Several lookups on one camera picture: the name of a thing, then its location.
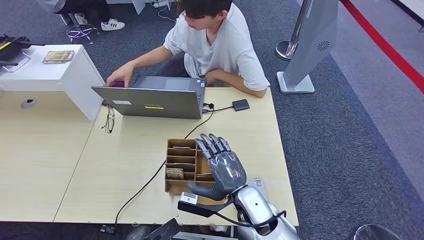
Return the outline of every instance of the sneaker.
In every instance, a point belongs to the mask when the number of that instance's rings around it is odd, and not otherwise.
[[[76,21],[78,22],[78,24],[82,25],[82,24],[88,24],[89,22],[87,21],[86,17],[84,16],[84,14],[82,13],[76,13],[74,14]]]
[[[107,24],[101,23],[101,29],[103,31],[119,30],[125,27],[125,23],[118,21],[117,19],[109,19]]]

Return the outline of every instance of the chair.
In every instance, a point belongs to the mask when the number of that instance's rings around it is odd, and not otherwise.
[[[92,39],[89,37],[89,34],[93,30],[95,30],[97,32],[97,35],[99,35],[100,31],[91,24],[79,24],[74,16],[74,13],[68,13],[68,15],[70,20],[74,24],[74,26],[71,26],[66,30],[66,35],[69,38],[70,42],[72,43],[74,39],[86,37],[90,41],[90,44],[94,44]]]

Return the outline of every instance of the person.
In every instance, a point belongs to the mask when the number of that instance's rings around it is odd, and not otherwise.
[[[232,0],[179,0],[179,18],[162,46],[134,59],[106,80],[129,86],[133,70],[170,59],[156,76],[205,78],[263,97],[270,83],[252,46],[249,29]]]
[[[106,0],[37,0],[37,2],[45,10],[55,14],[88,15],[90,11],[95,11],[100,18],[103,31],[119,30],[125,27],[125,23],[112,19]],[[76,15],[75,18],[80,24],[87,23],[81,15]]]

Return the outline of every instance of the red stripe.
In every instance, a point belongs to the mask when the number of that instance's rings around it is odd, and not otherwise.
[[[371,23],[358,11],[350,0],[341,0],[349,13],[357,23],[365,30],[377,46],[386,54],[387,57],[418,87],[424,94],[424,77],[415,70],[371,25]]]

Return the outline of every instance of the robotic thumb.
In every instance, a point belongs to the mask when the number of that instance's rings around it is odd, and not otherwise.
[[[226,197],[226,194],[218,191],[216,183],[213,186],[198,186],[194,182],[189,182],[187,185],[192,193],[208,199],[221,201]]]

